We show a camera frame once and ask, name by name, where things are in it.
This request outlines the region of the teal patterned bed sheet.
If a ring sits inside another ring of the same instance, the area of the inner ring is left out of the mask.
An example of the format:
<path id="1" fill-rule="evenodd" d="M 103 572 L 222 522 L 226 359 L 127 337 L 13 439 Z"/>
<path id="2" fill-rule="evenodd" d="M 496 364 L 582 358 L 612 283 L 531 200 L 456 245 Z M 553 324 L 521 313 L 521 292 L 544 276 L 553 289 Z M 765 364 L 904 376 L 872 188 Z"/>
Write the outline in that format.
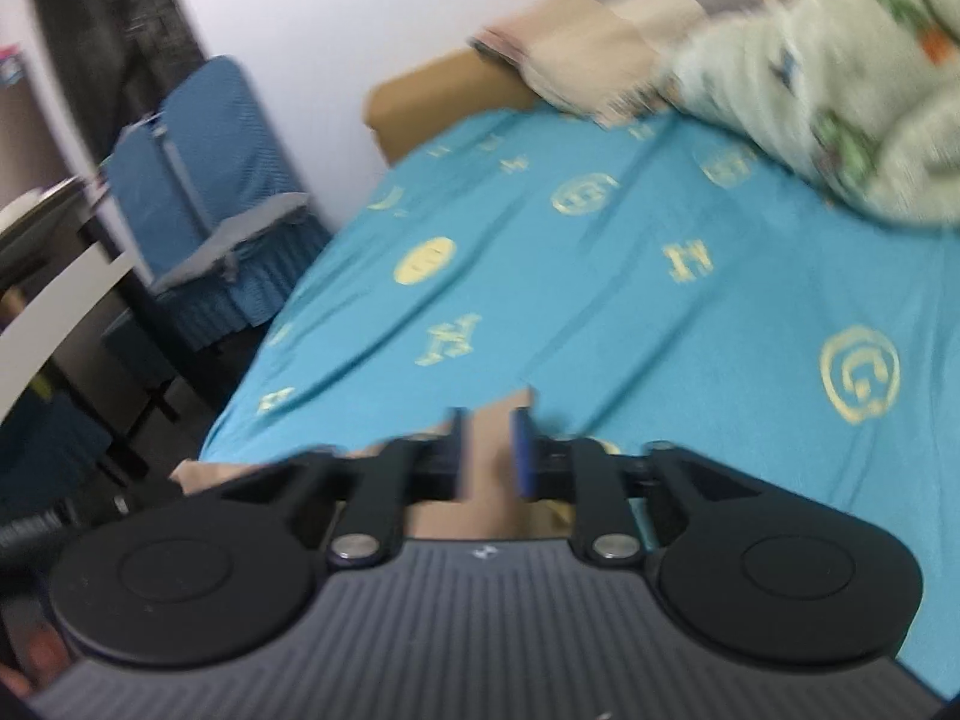
<path id="1" fill-rule="evenodd" d="M 731 133 L 477 115 L 296 285 L 200 450 L 361 449 L 532 388 L 540 422 L 686 445 L 918 559 L 901 658 L 958 688 L 958 238 L 878 226 Z"/>

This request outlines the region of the mustard yellow headboard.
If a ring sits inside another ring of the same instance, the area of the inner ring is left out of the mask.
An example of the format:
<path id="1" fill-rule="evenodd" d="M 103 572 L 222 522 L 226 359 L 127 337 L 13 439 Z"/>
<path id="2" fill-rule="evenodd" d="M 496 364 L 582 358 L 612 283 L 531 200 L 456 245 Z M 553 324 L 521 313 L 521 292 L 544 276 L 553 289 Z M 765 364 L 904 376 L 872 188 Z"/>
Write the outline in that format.
<path id="1" fill-rule="evenodd" d="M 466 49 L 444 55 L 371 89 L 363 121 L 387 164 L 485 110 L 537 106 L 514 68 Z"/>

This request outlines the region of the dark window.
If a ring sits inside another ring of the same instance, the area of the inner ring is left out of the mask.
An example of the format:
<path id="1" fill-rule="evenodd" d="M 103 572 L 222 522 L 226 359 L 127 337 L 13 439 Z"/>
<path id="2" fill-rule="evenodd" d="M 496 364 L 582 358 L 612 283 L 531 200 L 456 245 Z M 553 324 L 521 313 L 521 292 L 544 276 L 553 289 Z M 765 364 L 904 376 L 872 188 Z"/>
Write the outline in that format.
<path id="1" fill-rule="evenodd" d="M 34 0 L 53 70 L 94 161 L 205 54 L 178 0 Z"/>

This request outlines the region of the tan khaki garment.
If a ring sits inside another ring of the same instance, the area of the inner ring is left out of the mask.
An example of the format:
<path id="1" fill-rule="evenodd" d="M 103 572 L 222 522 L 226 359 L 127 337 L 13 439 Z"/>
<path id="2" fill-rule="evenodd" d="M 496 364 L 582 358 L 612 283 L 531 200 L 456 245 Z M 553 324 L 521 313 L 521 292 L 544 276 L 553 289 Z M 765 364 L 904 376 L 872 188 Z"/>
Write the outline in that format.
<path id="1" fill-rule="evenodd" d="M 464 433 L 466 460 L 460 465 L 452 502 L 421 502 L 405 509 L 405 533 L 426 539 L 562 538 L 573 525 L 573 507 L 561 502 L 524 502 L 512 458 L 512 411 L 535 403 L 534 388 L 523 388 L 470 413 Z M 171 475 L 184 494 L 250 475 L 272 463 L 183 460 Z"/>

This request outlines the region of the blue covered chair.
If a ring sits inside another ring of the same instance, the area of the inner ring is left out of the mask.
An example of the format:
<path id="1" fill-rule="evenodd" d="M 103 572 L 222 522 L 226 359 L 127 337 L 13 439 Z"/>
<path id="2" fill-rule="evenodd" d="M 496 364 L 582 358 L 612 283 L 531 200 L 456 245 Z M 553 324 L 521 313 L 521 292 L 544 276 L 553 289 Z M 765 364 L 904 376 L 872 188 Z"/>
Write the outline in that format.
<path id="1" fill-rule="evenodd" d="M 238 62 L 215 57 L 122 130 L 107 190 L 195 349 L 274 320 L 331 240 Z"/>

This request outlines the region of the beige patchwork pillow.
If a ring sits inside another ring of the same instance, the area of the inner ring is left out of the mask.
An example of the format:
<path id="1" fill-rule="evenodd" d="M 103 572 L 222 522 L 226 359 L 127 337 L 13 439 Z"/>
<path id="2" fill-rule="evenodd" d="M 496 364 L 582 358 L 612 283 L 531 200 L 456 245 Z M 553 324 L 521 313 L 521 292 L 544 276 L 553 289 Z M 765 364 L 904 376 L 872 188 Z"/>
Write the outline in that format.
<path id="1" fill-rule="evenodd" d="M 556 109 L 620 125 L 644 109 L 656 65 L 690 31 L 776 0 L 540 0 L 470 39 Z"/>

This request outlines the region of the green fleece blanket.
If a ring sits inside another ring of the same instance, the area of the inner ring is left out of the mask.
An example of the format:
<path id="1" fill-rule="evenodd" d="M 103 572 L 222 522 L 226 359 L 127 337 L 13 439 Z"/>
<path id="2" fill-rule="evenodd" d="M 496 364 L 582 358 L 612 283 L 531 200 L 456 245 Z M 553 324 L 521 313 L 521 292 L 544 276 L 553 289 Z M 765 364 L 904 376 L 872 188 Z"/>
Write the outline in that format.
<path id="1" fill-rule="evenodd" d="M 789 0 L 698 29 L 658 93 L 862 215 L 958 221 L 958 0 Z"/>

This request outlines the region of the white dark desk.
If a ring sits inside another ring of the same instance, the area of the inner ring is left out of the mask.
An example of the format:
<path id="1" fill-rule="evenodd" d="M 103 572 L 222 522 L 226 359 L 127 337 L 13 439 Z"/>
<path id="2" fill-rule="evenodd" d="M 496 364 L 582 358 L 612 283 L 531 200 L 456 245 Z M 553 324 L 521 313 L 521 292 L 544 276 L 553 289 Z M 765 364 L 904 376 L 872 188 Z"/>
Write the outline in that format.
<path id="1" fill-rule="evenodd" d="M 128 440 L 94 408 L 62 372 L 53 355 L 107 294 L 124 301 L 135 323 L 178 376 L 210 410 L 223 408 L 229 382 L 213 362 L 190 348 L 135 273 L 133 257 L 112 240 L 86 196 L 85 183 L 71 176 L 46 190 L 31 190 L 2 210 L 2 286 L 11 288 L 31 259 L 41 254 L 60 224 L 71 223 L 85 249 L 26 302 L 2 330 L 2 413 L 8 415 L 38 377 L 65 390 L 75 408 L 109 434 L 99 463 L 117 481 L 140 481 L 149 466 Z"/>

